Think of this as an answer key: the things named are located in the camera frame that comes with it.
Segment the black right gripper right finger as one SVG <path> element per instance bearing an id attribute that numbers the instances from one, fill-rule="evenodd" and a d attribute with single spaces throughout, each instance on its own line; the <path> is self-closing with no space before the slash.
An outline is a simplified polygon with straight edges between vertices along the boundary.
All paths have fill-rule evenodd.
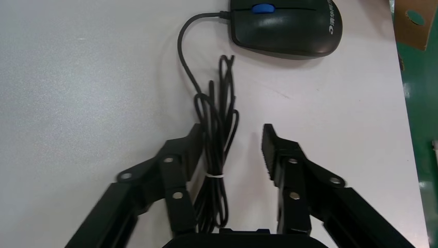
<path id="1" fill-rule="evenodd" d="M 263 126 L 261 150 L 279 190 L 277 233 L 309 236 L 322 222 L 338 247 L 411 247 L 411 243 L 338 175 L 309 160 L 297 142 Z"/>

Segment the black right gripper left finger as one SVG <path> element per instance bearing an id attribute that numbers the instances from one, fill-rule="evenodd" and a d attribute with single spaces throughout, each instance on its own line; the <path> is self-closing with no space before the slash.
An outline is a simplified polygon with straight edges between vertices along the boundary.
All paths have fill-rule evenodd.
<path id="1" fill-rule="evenodd" d="M 165 142 L 151 159 L 117 175 L 90 211 L 67 247 L 126 247 L 153 203 L 164 199 L 173 236 L 194 233 L 197 220 L 186 188 L 202 154 L 202 129 Z"/>

